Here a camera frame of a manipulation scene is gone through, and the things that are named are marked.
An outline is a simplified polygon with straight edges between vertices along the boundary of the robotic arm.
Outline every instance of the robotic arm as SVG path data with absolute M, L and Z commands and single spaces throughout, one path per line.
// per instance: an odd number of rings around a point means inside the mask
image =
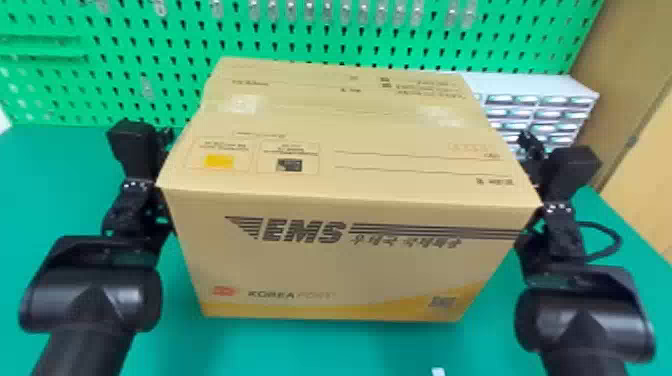
M 152 330 L 161 315 L 155 266 L 173 225 L 154 182 L 174 136 L 124 119 L 107 137 L 126 178 L 101 235 L 58 239 L 21 301 L 21 327 L 50 335 L 33 376 L 119 375 L 135 334 Z M 569 202 L 599 161 L 585 147 L 547 157 L 528 132 L 518 141 L 544 201 L 515 245 L 528 285 L 516 308 L 518 341 L 539 353 L 549 376 L 626 375 L 625 362 L 652 359 L 653 329 L 630 274 L 588 264 L 615 252 L 620 237 L 577 222 Z M 580 227 L 602 231 L 614 244 L 586 254 Z
M 58 239 L 21 301 L 21 327 L 50 334 L 33 376 L 116 376 L 161 315 L 154 267 L 173 226 L 154 181 L 172 129 L 122 120 L 107 137 L 126 179 L 101 235 Z
M 515 244 L 528 285 L 516 306 L 518 342 L 539 353 L 549 376 L 625 376 L 625 362 L 653 358 L 653 327 L 630 273 L 588 264 L 616 252 L 620 236 L 576 221 L 569 202 L 600 162 L 585 146 L 556 149 L 547 158 L 529 132 L 518 143 L 527 151 L 523 168 L 544 202 Z M 601 231 L 613 243 L 587 254 L 581 227 Z

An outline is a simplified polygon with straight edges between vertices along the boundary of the barcode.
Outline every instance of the barcode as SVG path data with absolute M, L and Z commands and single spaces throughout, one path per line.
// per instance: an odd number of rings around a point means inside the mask
M 451 308 L 455 304 L 454 296 L 434 296 L 429 306 L 433 308 Z

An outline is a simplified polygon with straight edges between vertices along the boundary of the red logo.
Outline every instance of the red logo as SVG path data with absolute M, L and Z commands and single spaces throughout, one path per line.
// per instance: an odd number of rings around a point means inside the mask
M 215 286 L 212 289 L 212 294 L 217 296 L 234 296 L 238 291 L 229 286 Z

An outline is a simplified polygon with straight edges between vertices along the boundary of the green table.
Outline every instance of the green table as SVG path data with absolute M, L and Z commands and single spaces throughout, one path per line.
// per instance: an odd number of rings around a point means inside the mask
M 98 233 L 122 171 L 102 129 L 24 127 L 0 136 L 0 176 L 0 369 L 19 376 L 29 374 L 47 340 L 18 327 L 23 289 L 57 237 Z M 579 219 L 622 234 L 622 251 L 603 263 L 629 268 L 654 323 L 656 359 L 629 367 L 631 375 L 670 374 L 670 266 L 593 190 L 582 189 L 574 202 Z M 590 250 L 608 242 L 598 233 L 585 236 Z M 448 375 L 544 374 L 539 358 L 514 337 L 513 310 L 523 282 L 513 252 L 456 324 L 206 319 L 176 239 L 165 245 L 158 268 L 163 317 L 153 332 L 136 337 L 124 376 L 410 376 L 430 375 L 432 367 Z

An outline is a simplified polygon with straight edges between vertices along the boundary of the green pegboard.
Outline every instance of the green pegboard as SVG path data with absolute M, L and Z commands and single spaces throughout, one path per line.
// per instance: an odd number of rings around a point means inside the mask
M 0 0 L 0 103 L 14 124 L 108 126 L 128 116 L 181 126 L 221 56 L 562 74 L 603 2 L 388 0 L 381 20 L 380 1 L 352 0 L 343 24 L 348 0 L 332 1 L 329 20 L 329 0 L 275 0 L 276 21 L 272 1 Z

